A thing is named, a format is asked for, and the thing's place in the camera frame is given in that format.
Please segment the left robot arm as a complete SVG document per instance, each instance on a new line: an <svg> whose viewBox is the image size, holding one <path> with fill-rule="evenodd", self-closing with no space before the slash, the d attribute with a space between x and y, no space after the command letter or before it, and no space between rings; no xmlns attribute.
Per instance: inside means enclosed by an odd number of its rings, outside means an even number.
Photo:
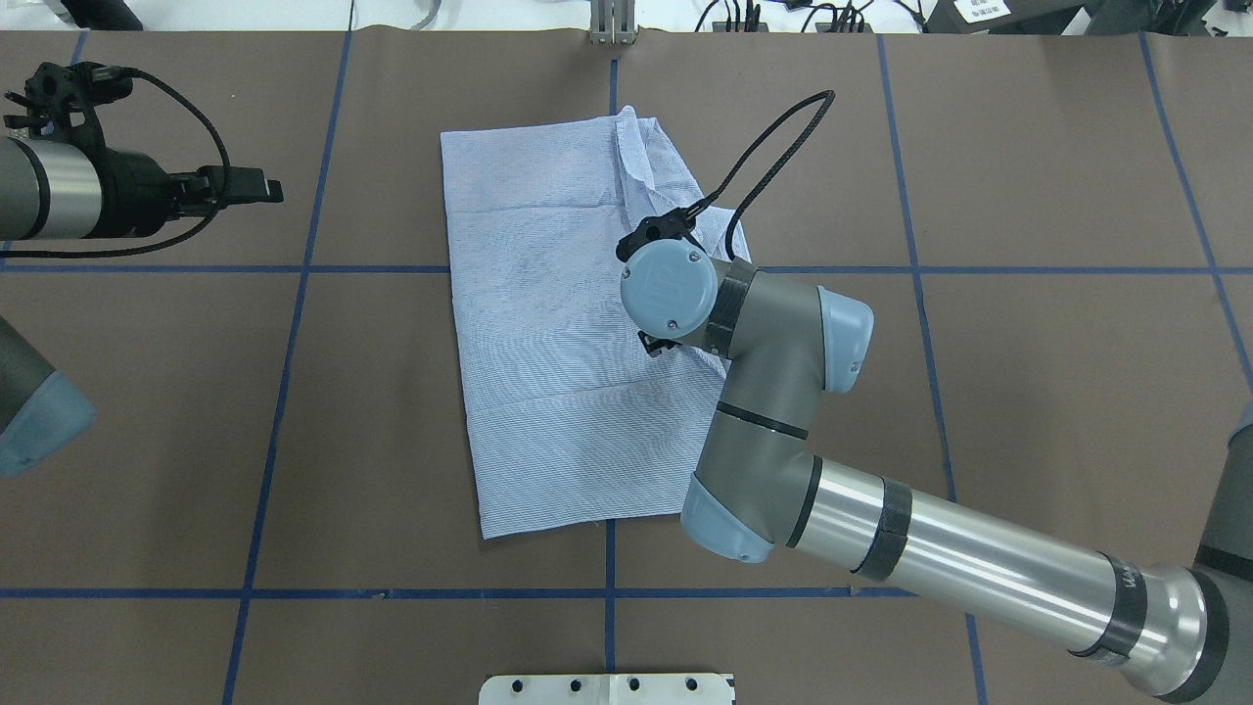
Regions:
<svg viewBox="0 0 1253 705"><path fill-rule="evenodd" d="M129 258L173 245L170 222L202 225L228 209L282 204L258 167L170 172L138 152L51 136L3 139L3 254L33 259ZM86 432L91 401L13 322L1 324L1 468L33 470Z"/></svg>

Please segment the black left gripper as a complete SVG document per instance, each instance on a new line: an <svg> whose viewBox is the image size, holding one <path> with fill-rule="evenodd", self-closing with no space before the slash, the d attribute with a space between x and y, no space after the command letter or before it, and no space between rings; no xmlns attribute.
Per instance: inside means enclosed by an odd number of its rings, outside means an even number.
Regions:
<svg viewBox="0 0 1253 705"><path fill-rule="evenodd" d="M100 214L93 228L95 238L157 235L170 220L205 217L211 204L239 207L284 202L282 184L254 167L202 167L209 202L185 192L185 187L198 179L194 173L170 174L142 153L104 149L101 157L94 158L93 167L101 197Z"/></svg>

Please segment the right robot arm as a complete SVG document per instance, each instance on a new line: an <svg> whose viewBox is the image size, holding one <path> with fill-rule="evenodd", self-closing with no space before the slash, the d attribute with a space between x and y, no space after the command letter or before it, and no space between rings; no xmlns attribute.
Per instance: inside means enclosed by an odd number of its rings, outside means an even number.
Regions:
<svg viewBox="0 0 1253 705"><path fill-rule="evenodd" d="M1131 562L809 453L819 396L858 379L875 316L819 286L715 258L695 212L643 218L615 245L647 352L728 361L680 525L724 558L798 548L1119 671L1169 704L1250 701L1250 414L1190 566Z"/></svg>

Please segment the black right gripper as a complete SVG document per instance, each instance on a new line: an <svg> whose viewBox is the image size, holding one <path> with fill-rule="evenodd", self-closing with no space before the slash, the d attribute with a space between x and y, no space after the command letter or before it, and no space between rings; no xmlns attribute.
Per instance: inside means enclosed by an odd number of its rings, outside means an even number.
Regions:
<svg viewBox="0 0 1253 705"><path fill-rule="evenodd" d="M644 217L619 238L621 307L647 354L658 357L700 331L700 245L680 212Z"/></svg>

